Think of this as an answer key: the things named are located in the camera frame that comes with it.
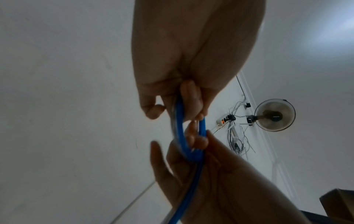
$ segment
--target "wall fan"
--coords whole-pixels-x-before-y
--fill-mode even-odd
[[[282,131],[290,127],[296,117],[295,108],[286,100],[271,99],[261,103],[247,123],[256,123],[266,131]]]

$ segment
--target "hand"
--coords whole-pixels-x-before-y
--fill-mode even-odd
[[[186,138],[192,147],[205,150],[205,164],[194,198],[181,219],[183,223],[310,223],[271,182],[210,131],[207,139],[193,136],[196,127],[195,123],[188,126]],[[194,164],[182,157],[174,142],[167,153],[173,174],[157,142],[151,143],[150,160],[157,183],[176,208],[194,175]]]
[[[246,61],[264,11],[265,0],[136,0],[132,58],[146,116],[170,113],[179,89],[185,119],[206,116]]]

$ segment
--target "fingernail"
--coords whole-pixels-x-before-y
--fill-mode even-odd
[[[194,81],[188,82],[187,89],[188,89],[189,96],[195,99],[197,97],[197,90],[195,89]]]

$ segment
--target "blue cable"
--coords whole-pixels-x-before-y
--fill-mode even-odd
[[[195,190],[197,189],[198,182],[200,179],[200,175],[203,170],[203,163],[204,163],[204,151],[200,149],[194,149],[193,151],[188,147],[187,142],[184,137],[184,132],[183,132],[183,118],[184,118],[184,108],[183,108],[183,101],[182,97],[178,96],[177,98],[177,103],[176,103],[176,110],[175,110],[175,117],[176,117],[176,137],[178,140],[178,143],[180,145],[179,150],[182,153],[182,155],[191,162],[196,162],[197,163],[197,169],[195,171],[195,175],[193,177],[193,180],[191,182],[191,185],[184,196],[184,199],[178,206],[177,210],[171,217],[170,221],[168,224],[176,224],[178,220],[180,220],[188,208],[188,205],[190,204],[193,195],[195,193]],[[205,127],[205,118],[202,121],[199,121],[199,135],[201,136],[206,136],[207,131]]]

